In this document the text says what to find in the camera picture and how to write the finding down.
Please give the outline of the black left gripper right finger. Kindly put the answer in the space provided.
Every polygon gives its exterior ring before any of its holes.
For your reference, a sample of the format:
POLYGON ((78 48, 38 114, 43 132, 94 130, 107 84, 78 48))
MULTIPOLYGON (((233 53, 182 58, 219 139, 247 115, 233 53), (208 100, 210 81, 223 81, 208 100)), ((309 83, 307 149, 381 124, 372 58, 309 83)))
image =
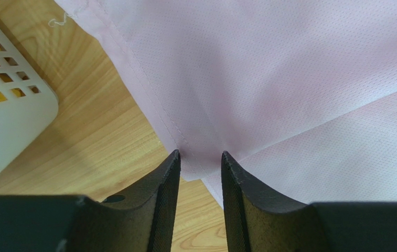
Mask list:
POLYGON ((229 251, 397 251, 397 202, 304 204, 221 158, 229 251))

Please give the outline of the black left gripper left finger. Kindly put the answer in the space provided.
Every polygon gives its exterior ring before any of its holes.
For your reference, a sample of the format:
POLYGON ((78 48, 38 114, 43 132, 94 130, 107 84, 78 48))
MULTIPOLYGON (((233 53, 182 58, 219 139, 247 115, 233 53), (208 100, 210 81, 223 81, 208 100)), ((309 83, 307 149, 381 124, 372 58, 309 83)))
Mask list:
POLYGON ((180 171, 174 150, 102 202, 85 195, 0 195, 0 251, 170 251, 180 171))

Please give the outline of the pink t shirt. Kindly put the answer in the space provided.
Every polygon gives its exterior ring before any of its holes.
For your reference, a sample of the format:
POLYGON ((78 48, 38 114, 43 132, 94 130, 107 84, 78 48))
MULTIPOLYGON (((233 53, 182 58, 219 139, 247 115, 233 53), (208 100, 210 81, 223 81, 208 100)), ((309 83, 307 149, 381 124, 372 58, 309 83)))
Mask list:
POLYGON ((397 201, 397 1, 59 1, 182 176, 229 152, 303 203, 397 201))

